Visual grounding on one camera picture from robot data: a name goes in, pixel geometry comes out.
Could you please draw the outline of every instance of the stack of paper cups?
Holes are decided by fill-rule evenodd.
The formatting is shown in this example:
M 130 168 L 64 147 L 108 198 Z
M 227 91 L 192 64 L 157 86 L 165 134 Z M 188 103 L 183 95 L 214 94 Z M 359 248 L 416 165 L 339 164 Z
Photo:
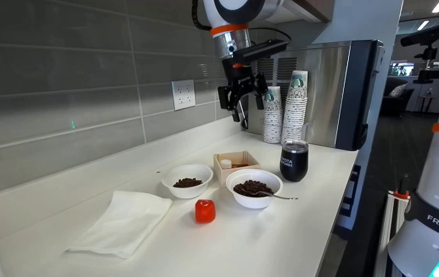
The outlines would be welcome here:
M 308 72 L 295 70 L 288 88 L 283 118 L 281 140 L 302 139 L 305 111 L 307 109 Z
M 281 109 L 280 87 L 268 87 L 264 96 L 264 141 L 270 144 L 281 142 L 283 129 L 283 109 Z

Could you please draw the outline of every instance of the white bowl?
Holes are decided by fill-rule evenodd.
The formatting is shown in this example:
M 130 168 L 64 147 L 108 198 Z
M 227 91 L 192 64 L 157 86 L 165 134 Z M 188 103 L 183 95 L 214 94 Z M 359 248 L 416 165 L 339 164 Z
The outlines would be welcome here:
M 278 195 L 278 193 L 283 189 L 283 181 L 281 181 L 281 179 L 276 175 L 265 170 L 242 169 L 230 174 L 226 178 L 226 187 L 233 193 L 233 197 L 240 205 L 251 209 L 261 209 L 269 206 L 274 197 L 249 197 L 233 191 L 233 188 L 236 185 L 243 184 L 247 180 L 254 180 L 267 184 L 267 186 L 271 188 L 276 195 Z
M 181 165 L 176 167 L 161 180 L 163 185 L 178 198 L 194 198 L 201 195 L 208 188 L 208 182 L 213 177 L 213 170 L 207 165 Z M 202 184 L 195 187 L 175 188 L 173 185 L 184 178 L 196 178 Z

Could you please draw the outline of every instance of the stainless steel appliance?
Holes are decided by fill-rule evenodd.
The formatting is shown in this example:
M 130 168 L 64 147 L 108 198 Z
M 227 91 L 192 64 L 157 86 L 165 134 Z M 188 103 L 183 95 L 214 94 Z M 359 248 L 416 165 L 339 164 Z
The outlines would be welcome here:
M 288 93 L 292 71 L 308 71 L 305 140 L 325 147 L 356 150 L 365 143 L 369 95 L 383 54 L 383 44 L 378 40 L 353 40 L 288 50 L 260 60 L 255 66 L 264 72 L 268 85 L 281 87 L 282 100 Z M 252 98 L 248 130 L 262 133 L 263 111 L 257 110 Z

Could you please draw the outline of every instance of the red cube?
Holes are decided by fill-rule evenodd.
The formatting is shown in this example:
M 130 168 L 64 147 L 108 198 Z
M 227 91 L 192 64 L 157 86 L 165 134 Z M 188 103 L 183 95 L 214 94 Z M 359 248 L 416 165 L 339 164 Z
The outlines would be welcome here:
M 209 223 L 216 218 L 216 208 L 213 200 L 197 200 L 195 203 L 195 221 L 197 223 Z

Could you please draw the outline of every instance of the white napkin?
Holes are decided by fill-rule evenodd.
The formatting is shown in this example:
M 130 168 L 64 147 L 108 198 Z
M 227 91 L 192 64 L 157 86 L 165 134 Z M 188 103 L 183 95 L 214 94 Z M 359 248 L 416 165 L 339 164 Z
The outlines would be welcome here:
M 68 251 L 93 251 L 127 259 L 151 233 L 172 200 L 142 192 L 114 191 L 112 202 L 96 223 Z

